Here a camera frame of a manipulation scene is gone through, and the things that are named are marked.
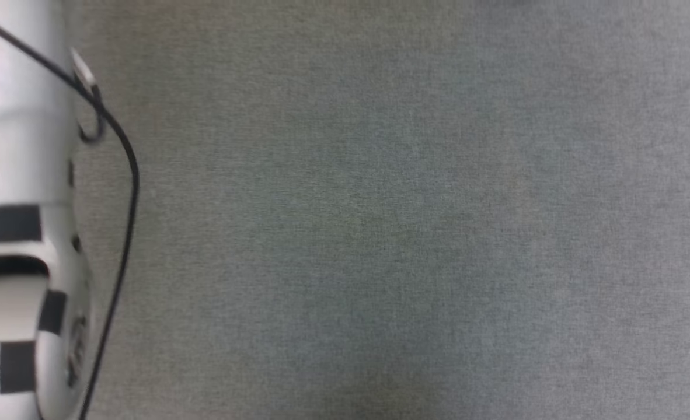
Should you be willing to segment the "grey fabric covered surface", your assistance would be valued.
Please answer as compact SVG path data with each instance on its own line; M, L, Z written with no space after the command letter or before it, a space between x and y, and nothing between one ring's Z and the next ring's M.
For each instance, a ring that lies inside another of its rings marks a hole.
M88 420L690 420L690 0L80 0L140 165Z

